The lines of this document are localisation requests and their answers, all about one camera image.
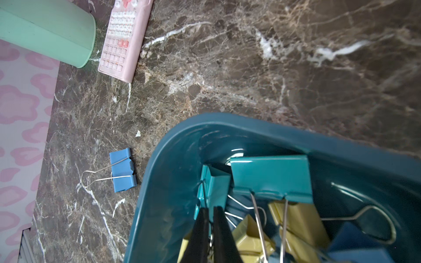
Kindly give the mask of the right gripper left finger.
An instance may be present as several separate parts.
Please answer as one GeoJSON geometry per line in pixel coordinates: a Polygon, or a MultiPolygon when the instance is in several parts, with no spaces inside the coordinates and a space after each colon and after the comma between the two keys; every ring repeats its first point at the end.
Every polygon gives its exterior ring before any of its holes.
{"type": "Polygon", "coordinates": [[[201,208],[181,263],[207,263],[209,250],[209,209],[201,208]]]}

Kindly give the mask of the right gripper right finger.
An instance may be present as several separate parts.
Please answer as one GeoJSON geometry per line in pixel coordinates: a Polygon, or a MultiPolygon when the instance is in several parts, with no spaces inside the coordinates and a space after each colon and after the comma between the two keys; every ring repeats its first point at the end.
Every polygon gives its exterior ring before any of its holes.
{"type": "Polygon", "coordinates": [[[213,208],[214,262],[243,263],[222,207],[213,208]]]}

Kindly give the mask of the blue binder clip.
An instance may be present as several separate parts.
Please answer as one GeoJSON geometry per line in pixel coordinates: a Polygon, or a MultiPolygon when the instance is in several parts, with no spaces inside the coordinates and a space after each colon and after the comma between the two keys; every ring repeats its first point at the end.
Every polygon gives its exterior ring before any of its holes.
{"type": "Polygon", "coordinates": [[[138,185],[135,167],[132,159],[132,153],[129,147],[109,153],[110,164],[97,171],[86,170],[81,175],[81,183],[83,187],[91,187],[94,183],[111,180],[114,192],[127,191],[138,185]],[[110,171],[110,175],[97,179],[85,180],[86,174],[98,174],[104,171],[110,171]]]}

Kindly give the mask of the teal plastic storage box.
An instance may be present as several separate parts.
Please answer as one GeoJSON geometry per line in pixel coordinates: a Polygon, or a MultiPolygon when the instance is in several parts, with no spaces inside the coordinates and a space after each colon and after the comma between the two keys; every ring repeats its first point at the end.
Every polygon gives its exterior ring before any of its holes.
{"type": "Polygon", "coordinates": [[[375,205],[396,227],[396,240],[387,247],[393,260],[420,262],[419,160],[226,113],[188,118],[160,141],[143,177],[124,261],[175,263],[182,239],[194,225],[202,166],[226,169],[236,152],[307,155],[321,217],[346,217],[375,205]]]}

